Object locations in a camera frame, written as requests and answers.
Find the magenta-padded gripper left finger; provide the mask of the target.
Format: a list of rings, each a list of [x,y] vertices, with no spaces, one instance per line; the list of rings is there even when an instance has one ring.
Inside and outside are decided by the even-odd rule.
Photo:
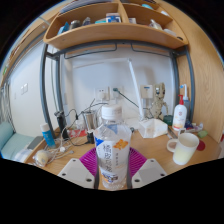
[[[79,159],[70,159],[58,176],[81,187],[97,189],[99,173],[96,149],[90,149]]]

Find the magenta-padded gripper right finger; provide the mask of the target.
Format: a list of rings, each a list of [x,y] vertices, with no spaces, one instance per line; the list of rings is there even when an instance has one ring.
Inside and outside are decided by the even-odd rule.
[[[136,149],[129,153],[127,188],[140,188],[165,177],[167,173],[154,159],[147,159]]]

